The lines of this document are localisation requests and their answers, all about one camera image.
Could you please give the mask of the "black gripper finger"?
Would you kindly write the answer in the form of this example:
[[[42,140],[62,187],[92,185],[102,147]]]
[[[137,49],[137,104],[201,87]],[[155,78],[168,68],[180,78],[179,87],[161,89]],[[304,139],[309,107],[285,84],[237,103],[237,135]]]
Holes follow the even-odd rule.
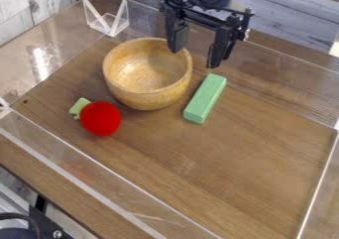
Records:
[[[188,42],[189,25],[183,16],[183,11],[165,7],[165,34],[169,51],[179,53]]]
[[[237,39],[237,32],[228,27],[220,27],[216,31],[215,41],[209,46],[207,68],[216,68],[229,57]]]

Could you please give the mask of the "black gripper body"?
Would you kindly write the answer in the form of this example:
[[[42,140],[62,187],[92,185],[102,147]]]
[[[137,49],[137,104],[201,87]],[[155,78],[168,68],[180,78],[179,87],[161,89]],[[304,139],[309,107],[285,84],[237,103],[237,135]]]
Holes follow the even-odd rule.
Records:
[[[243,41],[249,32],[249,21],[255,15],[249,6],[235,0],[163,0],[167,7],[183,11],[189,21],[217,29],[227,26],[237,32],[237,40]]]

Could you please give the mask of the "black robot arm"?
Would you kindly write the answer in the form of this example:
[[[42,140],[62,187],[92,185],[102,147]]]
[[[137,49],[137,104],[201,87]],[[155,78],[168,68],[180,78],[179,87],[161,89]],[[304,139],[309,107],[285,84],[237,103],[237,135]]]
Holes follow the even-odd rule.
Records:
[[[248,38],[249,21],[255,15],[249,6],[233,0],[163,0],[163,13],[167,46],[173,54],[187,46],[189,23],[215,32],[207,68],[219,67],[229,58],[236,42]]]

